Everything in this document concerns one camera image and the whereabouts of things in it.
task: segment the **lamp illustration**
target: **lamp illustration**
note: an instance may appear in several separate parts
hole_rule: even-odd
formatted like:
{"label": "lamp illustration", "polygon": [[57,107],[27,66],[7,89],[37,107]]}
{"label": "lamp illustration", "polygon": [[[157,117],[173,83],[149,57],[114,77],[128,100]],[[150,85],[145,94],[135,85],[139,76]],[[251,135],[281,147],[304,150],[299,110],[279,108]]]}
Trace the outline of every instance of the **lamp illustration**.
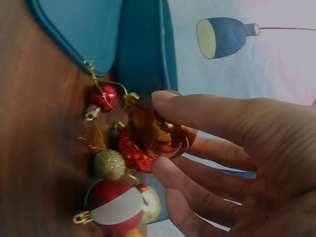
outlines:
{"label": "lamp illustration", "polygon": [[207,59],[230,56],[245,45],[247,37],[259,34],[257,24],[243,24],[228,17],[203,19],[197,24],[198,45]]}

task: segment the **wooden surface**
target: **wooden surface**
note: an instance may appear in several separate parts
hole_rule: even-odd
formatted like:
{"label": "wooden surface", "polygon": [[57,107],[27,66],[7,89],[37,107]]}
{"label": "wooden surface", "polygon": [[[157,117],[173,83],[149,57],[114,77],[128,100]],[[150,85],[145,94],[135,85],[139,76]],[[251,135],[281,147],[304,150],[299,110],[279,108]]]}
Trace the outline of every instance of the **wooden surface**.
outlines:
{"label": "wooden surface", "polygon": [[[82,136],[91,77],[46,36],[24,0],[0,0],[0,236],[100,237],[72,223],[89,176]],[[107,122],[120,111],[105,114]]]}

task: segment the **red ornament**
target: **red ornament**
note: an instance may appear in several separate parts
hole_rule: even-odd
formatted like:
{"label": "red ornament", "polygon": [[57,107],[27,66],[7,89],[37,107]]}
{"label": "red ornament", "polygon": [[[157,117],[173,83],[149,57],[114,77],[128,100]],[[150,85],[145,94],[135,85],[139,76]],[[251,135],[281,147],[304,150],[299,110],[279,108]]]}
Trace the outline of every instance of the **red ornament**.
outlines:
{"label": "red ornament", "polygon": [[87,207],[97,227],[109,234],[125,234],[142,219],[144,200],[125,181],[102,180],[87,194]]}
{"label": "red ornament", "polygon": [[145,173],[150,173],[153,158],[143,154],[129,137],[128,128],[122,128],[118,138],[118,150],[125,160],[126,167]]}
{"label": "red ornament", "polygon": [[96,105],[97,107],[100,107],[101,111],[105,113],[110,111],[113,107],[115,107],[118,104],[118,94],[116,90],[109,84],[102,83],[99,85],[103,91],[103,94],[99,90],[99,88],[96,85],[94,85],[90,93],[90,102]]}

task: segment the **christmas ornament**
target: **christmas ornament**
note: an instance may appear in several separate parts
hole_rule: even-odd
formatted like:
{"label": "christmas ornament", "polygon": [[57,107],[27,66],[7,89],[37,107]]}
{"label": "christmas ornament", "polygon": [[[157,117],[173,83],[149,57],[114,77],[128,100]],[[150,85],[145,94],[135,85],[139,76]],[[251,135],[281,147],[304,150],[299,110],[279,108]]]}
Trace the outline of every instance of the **christmas ornament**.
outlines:
{"label": "christmas ornament", "polygon": [[154,221],[161,212],[161,202],[158,193],[152,187],[138,184],[136,188],[141,192],[144,204],[142,205],[143,216],[141,223],[147,224]]}
{"label": "christmas ornament", "polygon": [[120,124],[118,151],[122,154],[126,167],[135,171],[150,173],[150,167],[154,159],[143,154],[134,145],[130,139],[128,128],[123,123]]}
{"label": "christmas ornament", "polygon": [[107,84],[100,83],[99,87],[94,85],[90,93],[90,101],[93,105],[100,107],[106,113],[118,104],[118,95],[115,89]]}
{"label": "christmas ornament", "polygon": [[94,158],[94,170],[102,179],[119,179],[125,173],[125,161],[116,151],[104,149]]}
{"label": "christmas ornament", "polygon": [[74,216],[76,224],[94,224],[110,234],[124,234],[141,221],[144,204],[137,188],[125,181],[102,180],[88,192],[88,211]]}
{"label": "christmas ornament", "polygon": [[109,237],[145,237],[140,229],[133,229],[123,235],[113,235]]}
{"label": "christmas ornament", "polygon": [[137,99],[129,94],[125,101],[133,104],[127,124],[130,138],[143,154],[152,158],[179,156],[197,137],[197,130],[162,118],[153,109],[151,95]]}
{"label": "christmas ornament", "polygon": [[[93,61],[84,61],[84,63],[91,73],[95,83],[90,93],[91,107],[100,108],[104,113],[114,109],[114,106],[118,104],[118,94],[110,84],[120,85],[124,89],[125,94],[127,94],[125,87],[122,84],[113,81],[100,82],[100,79],[95,73]],[[85,117],[85,121],[89,121],[96,118],[96,115],[91,115],[91,113],[88,112]]]}

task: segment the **copper ornament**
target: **copper ornament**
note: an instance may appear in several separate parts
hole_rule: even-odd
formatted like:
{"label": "copper ornament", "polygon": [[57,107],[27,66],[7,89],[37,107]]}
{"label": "copper ornament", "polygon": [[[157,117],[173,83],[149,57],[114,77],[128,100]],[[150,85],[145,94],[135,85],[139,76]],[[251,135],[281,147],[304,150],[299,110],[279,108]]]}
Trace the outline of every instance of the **copper ornament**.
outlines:
{"label": "copper ornament", "polygon": [[127,125],[135,146],[152,158],[183,154],[198,133],[196,129],[162,118],[153,109],[151,95],[142,96],[134,103]]}

